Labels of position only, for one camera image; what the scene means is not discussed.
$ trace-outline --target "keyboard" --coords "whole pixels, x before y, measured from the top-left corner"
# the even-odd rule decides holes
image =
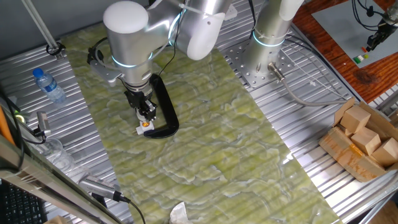
[[[0,182],[0,223],[42,224],[47,221],[42,199],[5,180]]]

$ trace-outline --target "cardboard tray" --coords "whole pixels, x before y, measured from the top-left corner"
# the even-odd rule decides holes
[[[371,156],[367,156],[362,152],[349,137],[347,137],[336,125],[341,121],[344,112],[350,109],[355,103],[351,98],[336,113],[333,128],[323,136],[319,145],[326,150],[341,166],[343,166],[350,174],[361,182],[367,182],[376,177],[384,175],[390,170],[398,169],[398,163],[395,163],[385,169],[380,166]],[[359,106],[371,114],[366,124],[370,130],[378,133],[382,142],[389,138],[398,141],[398,130],[393,127],[377,111],[374,111],[366,103],[360,102]]]

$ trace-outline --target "green marble mat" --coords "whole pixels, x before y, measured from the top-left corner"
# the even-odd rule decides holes
[[[162,78],[180,129],[167,139],[137,136],[122,84],[109,87],[86,63],[105,35],[98,25],[62,43],[123,194],[147,223],[168,223],[180,202],[193,223],[340,222],[217,50],[197,62],[177,52]],[[165,49],[155,69],[172,54]]]

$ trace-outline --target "plastic bottle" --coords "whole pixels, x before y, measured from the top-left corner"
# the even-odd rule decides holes
[[[33,76],[36,79],[37,86],[45,92],[47,97],[54,103],[65,101],[65,92],[57,85],[57,81],[48,73],[44,73],[41,68],[33,70]]]
[[[89,168],[85,166],[77,166],[75,160],[64,150],[62,143],[58,139],[47,138],[44,144],[35,145],[41,155],[60,169],[72,181],[78,182],[82,177],[91,175]]]

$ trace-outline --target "metal mounting plate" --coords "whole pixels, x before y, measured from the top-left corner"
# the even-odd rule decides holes
[[[249,44],[250,40],[246,40],[240,44],[236,44],[235,46],[230,47],[225,50],[223,54],[227,56],[226,60],[229,62],[229,65],[233,70],[236,69],[236,72],[239,72],[242,78],[251,85],[253,88],[257,88],[263,86],[267,82],[275,79],[275,76],[272,73],[268,74],[252,74],[249,70],[244,66],[242,60],[242,52],[245,47]],[[277,62],[277,66],[282,73],[287,73],[294,68],[294,63],[286,57],[286,54],[283,51],[279,52],[279,62]]]

